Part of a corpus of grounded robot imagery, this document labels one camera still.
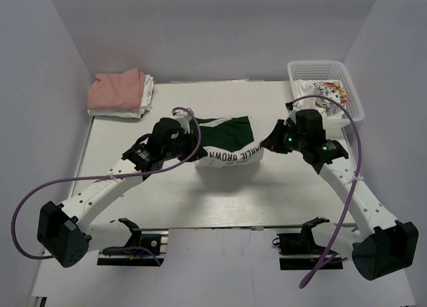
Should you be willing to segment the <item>white and green t-shirt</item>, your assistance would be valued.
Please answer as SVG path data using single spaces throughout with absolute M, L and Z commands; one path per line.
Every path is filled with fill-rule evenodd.
M 254 137 L 250 117 L 198 118 L 197 122 L 206 154 L 195 161 L 195 166 L 228 168 L 263 159 L 262 141 Z

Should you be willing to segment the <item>pink t-shirt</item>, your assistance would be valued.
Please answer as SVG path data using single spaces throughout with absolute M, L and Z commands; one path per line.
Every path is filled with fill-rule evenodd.
M 90 110 L 133 111 L 141 106 L 146 74 L 138 68 L 124 73 L 98 73 L 87 93 Z

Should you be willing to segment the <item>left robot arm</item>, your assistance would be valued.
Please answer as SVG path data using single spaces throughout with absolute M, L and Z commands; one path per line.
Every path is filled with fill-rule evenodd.
M 106 176 L 91 177 L 91 185 L 77 196 L 43 205 L 37 240 L 62 267 L 75 265 L 87 252 L 100 249 L 100 233 L 91 229 L 91 223 L 102 211 L 149 176 L 166 172 L 166 161 L 194 161 L 200 145 L 201 129 L 195 117 L 176 113 L 161 118 L 151 133 L 138 138 L 122 154 Z

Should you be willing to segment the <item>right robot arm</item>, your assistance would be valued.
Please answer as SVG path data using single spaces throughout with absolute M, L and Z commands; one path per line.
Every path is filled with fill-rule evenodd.
M 367 280 L 412 265 L 419 236 L 416 226 L 402 223 L 362 180 L 357 180 L 348 152 L 339 141 L 326 137 L 317 110 L 292 111 L 288 119 L 277 120 L 261 146 L 277 154 L 300 153 L 335 191 L 344 213 L 357 225 L 357 231 L 350 232 L 326 218 L 314 218 L 302 225 L 301 247 L 309 253 L 335 252 L 353 261 Z

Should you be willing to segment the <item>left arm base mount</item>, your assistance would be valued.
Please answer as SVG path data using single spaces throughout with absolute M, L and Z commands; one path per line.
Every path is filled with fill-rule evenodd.
M 168 231 L 132 231 L 120 250 L 107 247 L 99 252 L 98 266 L 160 267 L 165 259 Z

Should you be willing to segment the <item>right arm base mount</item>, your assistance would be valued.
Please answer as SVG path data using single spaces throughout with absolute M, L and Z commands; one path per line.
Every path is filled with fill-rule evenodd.
M 309 271 L 318 262 L 323 247 L 309 247 L 300 233 L 285 232 L 272 240 L 272 246 L 278 249 L 280 270 Z

